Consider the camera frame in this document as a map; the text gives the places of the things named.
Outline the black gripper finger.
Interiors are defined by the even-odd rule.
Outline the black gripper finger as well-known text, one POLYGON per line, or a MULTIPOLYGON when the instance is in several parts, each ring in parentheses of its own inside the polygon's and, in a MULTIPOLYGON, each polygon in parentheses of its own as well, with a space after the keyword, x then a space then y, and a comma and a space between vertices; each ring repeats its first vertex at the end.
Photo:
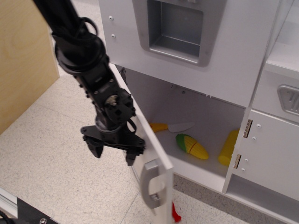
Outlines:
POLYGON ((138 153, 135 150, 126 152, 126 162, 128 166, 132 166, 134 164, 137 155, 138 153))
POLYGON ((87 145, 89 150, 96 158, 101 157, 101 154, 103 152, 103 146, 104 146, 102 141, 88 140, 87 145))

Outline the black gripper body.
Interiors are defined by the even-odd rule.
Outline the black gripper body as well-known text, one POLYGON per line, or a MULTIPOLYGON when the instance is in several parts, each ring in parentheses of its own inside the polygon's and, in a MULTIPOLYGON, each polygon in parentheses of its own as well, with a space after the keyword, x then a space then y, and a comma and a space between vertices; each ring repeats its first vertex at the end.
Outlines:
POLYGON ((113 131, 101 131, 97 126, 84 126, 80 129, 83 140, 102 141, 104 146, 117 148, 125 151, 135 150, 138 155, 145 150, 145 141, 136 135, 137 127, 133 121, 113 131))

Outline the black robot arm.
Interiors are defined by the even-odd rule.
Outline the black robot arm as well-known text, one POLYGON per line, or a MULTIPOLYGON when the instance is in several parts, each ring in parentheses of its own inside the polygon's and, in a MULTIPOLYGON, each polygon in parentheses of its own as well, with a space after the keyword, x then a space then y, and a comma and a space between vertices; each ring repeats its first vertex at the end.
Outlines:
POLYGON ((99 158, 104 146, 125 150, 126 162, 132 166, 144 152, 145 142, 136 135, 131 95, 117 83, 103 41, 87 28, 92 20, 79 17, 69 0, 37 0, 35 5, 51 28, 59 65, 73 75, 95 106, 95 125, 81 128, 90 151, 99 158))

